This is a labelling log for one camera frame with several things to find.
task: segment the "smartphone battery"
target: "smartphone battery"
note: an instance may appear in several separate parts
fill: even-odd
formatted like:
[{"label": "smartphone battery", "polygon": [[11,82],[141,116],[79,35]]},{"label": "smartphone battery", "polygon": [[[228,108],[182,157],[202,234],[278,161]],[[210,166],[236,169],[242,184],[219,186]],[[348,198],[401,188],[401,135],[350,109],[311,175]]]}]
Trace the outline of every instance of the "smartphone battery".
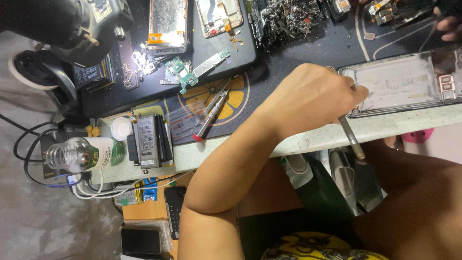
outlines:
[{"label": "smartphone battery", "polygon": [[137,119],[141,169],[158,168],[159,155],[154,116]]}]

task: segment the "person's hand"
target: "person's hand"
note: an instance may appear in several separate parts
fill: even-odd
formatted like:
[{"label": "person's hand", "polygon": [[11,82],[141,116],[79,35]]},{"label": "person's hand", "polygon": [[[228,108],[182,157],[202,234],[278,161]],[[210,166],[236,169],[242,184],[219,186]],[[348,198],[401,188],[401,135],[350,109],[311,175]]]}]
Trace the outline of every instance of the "person's hand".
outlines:
[{"label": "person's hand", "polygon": [[[438,7],[433,9],[433,13],[438,17],[442,15]],[[441,36],[443,41],[452,42],[460,37],[462,33],[462,24],[455,16],[448,16],[437,24],[436,29],[438,31],[447,32],[445,35]]]},{"label": "person's hand", "polygon": [[305,63],[279,84],[255,114],[282,140],[322,127],[364,101],[368,90],[353,85],[350,77]]}]

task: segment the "floor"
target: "floor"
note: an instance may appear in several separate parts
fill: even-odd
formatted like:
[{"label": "floor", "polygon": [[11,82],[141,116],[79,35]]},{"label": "floor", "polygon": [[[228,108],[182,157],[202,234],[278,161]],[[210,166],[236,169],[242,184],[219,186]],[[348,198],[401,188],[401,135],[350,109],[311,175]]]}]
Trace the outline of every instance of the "floor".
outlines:
[{"label": "floor", "polygon": [[[49,121],[56,112],[43,91],[20,83],[8,70],[13,53],[33,46],[24,37],[0,34],[0,113],[27,128]],[[12,153],[22,131],[0,119],[0,133],[0,258],[119,259],[123,218],[111,201],[80,200],[67,188],[33,184]],[[18,153],[25,156],[32,141],[24,139]],[[32,165],[30,172],[39,178],[42,168]]]}]

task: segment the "white bottle cap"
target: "white bottle cap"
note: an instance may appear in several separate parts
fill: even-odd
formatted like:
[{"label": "white bottle cap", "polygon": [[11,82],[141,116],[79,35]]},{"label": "white bottle cap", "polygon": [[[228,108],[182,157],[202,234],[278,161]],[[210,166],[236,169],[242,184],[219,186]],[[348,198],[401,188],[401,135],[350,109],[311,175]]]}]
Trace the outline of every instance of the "white bottle cap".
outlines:
[{"label": "white bottle cap", "polygon": [[116,118],[111,125],[111,134],[118,141],[124,141],[133,133],[132,123],[127,118]]}]

